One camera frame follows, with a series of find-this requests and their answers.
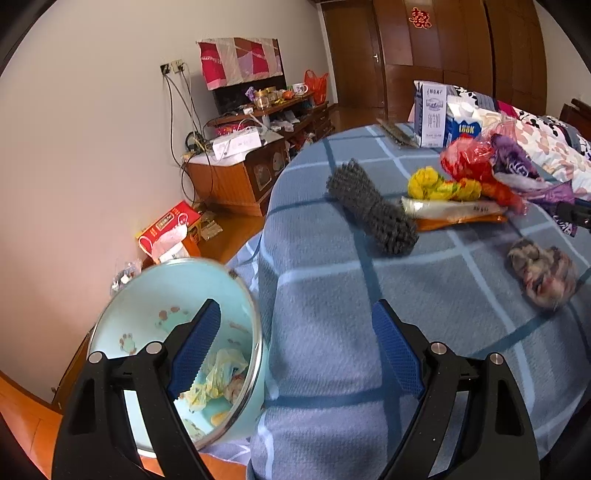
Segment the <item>purple foil wrapper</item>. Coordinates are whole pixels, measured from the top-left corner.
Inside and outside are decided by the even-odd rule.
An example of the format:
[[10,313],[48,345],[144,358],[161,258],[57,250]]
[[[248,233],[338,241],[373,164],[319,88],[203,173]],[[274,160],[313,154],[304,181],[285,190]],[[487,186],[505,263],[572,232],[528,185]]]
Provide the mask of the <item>purple foil wrapper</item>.
[[557,213],[560,202],[571,205],[575,203],[572,182],[545,180],[525,150],[509,136],[493,133],[490,143],[493,149],[491,163],[495,179],[543,208],[564,234],[574,237],[577,226],[560,220]]

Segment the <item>grey foam net sleeve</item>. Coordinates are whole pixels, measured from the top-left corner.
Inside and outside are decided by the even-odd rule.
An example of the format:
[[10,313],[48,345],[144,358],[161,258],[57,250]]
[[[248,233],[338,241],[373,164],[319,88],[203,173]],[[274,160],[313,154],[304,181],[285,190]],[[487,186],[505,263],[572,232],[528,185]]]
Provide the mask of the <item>grey foam net sleeve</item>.
[[394,256],[411,254],[419,240],[416,222],[404,211],[400,200],[384,198],[355,159],[335,168],[327,190],[329,197],[353,216],[383,252]]

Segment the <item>crumpled patterned wrapper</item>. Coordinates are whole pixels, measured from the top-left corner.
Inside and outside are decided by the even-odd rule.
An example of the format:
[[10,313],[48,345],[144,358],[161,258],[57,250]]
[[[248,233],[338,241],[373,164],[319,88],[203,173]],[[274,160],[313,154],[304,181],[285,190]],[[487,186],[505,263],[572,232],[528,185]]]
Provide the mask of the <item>crumpled patterned wrapper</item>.
[[574,295],[578,270],[570,257],[556,246],[542,248],[528,238],[521,238],[511,246],[507,259],[526,296],[538,307],[556,310]]

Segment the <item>floral white quilt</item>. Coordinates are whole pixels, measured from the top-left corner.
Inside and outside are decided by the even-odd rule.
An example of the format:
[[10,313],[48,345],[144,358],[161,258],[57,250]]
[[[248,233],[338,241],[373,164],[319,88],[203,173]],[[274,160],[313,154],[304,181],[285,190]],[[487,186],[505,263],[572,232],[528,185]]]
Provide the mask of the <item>floral white quilt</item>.
[[509,133],[537,166],[559,181],[571,181],[576,196],[590,198],[590,141],[575,127],[456,85],[448,87],[448,101],[479,115],[485,130],[508,122]]

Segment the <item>light blue enamel basin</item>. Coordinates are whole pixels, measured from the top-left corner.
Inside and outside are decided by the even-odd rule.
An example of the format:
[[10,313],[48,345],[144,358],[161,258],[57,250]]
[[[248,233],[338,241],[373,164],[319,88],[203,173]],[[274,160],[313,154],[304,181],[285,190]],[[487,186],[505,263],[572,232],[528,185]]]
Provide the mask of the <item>light blue enamel basin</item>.
[[88,352],[115,359],[159,348],[164,391],[197,449],[252,437],[267,348],[256,300],[235,271],[204,258],[148,268],[110,300]]

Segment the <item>yellow green wrapper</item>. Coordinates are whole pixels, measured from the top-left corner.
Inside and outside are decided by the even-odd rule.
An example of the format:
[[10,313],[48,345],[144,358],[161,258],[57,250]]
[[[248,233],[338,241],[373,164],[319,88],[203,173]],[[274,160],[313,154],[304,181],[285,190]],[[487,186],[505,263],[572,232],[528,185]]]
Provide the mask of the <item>yellow green wrapper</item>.
[[433,167],[425,167],[410,177],[407,192],[417,200],[472,202],[481,198],[482,185],[466,178],[447,180]]

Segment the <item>snack jar with bag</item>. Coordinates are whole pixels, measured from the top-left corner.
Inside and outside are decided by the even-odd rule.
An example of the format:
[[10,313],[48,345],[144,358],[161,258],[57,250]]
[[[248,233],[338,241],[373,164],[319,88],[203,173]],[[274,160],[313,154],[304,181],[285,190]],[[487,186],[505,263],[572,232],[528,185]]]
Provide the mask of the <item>snack jar with bag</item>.
[[131,280],[140,275],[142,271],[142,261],[136,259],[132,262],[126,262],[124,266],[115,274],[110,286],[110,297],[114,297]]

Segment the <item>brown wooden wardrobe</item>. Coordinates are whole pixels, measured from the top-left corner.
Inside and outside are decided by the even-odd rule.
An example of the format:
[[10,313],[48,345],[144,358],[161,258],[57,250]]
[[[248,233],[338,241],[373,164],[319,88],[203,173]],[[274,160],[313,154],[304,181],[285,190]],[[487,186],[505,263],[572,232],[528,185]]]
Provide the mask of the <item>brown wooden wardrobe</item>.
[[[430,13],[431,29],[409,22],[413,6]],[[318,8],[335,100],[358,122],[406,120],[415,80],[546,110],[546,55],[531,1],[321,1]]]

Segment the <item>dark snack packet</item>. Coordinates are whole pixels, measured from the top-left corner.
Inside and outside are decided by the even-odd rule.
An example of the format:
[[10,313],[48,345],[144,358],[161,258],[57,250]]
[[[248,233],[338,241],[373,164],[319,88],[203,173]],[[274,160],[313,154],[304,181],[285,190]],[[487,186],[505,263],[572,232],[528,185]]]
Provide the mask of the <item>dark snack packet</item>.
[[377,119],[378,124],[384,132],[391,137],[394,143],[399,146],[418,148],[419,143],[416,139],[414,130],[406,123],[397,123],[382,118]]

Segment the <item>red double happiness sticker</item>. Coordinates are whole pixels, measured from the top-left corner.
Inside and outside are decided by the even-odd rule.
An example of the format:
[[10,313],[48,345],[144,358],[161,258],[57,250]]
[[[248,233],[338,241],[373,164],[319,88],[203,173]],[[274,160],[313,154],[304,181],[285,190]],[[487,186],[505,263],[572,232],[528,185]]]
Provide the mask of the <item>red double happiness sticker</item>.
[[411,8],[409,22],[417,29],[428,30],[433,27],[430,13],[418,6],[413,6]]

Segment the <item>orange plastic bag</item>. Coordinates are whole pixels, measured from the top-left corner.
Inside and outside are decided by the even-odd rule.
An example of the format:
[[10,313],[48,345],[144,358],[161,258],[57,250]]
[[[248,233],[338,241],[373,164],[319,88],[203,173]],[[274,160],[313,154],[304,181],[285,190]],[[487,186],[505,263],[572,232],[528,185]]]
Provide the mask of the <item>orange plastic bag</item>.
[[328,80],[328,73],[318,76],[311,69],[304,72],[304,84],[308,86],[308,90],[312,94],[312,100],[314,100],[315,105],[317,106],[322,105],[327,101]]

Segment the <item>wooden tv cabinet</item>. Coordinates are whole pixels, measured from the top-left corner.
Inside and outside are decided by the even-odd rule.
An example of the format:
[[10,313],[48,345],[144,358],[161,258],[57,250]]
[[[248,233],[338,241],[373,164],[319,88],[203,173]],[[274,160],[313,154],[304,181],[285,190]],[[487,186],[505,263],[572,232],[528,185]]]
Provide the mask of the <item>wooden tv cabinet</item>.
[[310,95],[271,108],[270,123],[280,130],[267,130],[256,148],[221,159],[207,153],[188,160],[188,175],[200,201],[215,210],[263,217],[288,163],[334,131],[329,104],[311,105]]

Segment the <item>white mug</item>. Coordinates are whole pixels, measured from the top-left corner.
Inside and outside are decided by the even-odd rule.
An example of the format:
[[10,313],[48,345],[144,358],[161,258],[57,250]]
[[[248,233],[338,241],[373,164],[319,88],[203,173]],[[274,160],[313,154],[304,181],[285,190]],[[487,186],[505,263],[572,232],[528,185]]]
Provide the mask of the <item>white mug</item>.
[[293,91],[297,96],[306,95],[308,93],[308,85],[306,83],[294,83]]

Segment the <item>white router box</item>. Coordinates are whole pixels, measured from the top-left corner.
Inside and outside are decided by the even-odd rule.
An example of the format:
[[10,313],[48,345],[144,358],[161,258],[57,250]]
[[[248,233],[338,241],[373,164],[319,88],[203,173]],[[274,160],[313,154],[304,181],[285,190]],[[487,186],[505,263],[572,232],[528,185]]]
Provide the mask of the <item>white router box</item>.
[[247,127],[230,134],[219,136],[212,140],[212,151],[217,160],[242,154],[262,145],[259,130],[256,127]]

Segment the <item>wall power socket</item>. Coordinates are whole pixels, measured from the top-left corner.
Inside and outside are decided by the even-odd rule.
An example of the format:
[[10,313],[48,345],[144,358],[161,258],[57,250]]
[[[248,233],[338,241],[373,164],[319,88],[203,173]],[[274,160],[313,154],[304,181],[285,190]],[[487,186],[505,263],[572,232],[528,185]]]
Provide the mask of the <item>wall power socket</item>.
[[177,74],[179,72],[182,72],[183,70],[184,61],[181,59],[173,60],[160,66],[160,71],[163,75],[168,75],[170,73]]

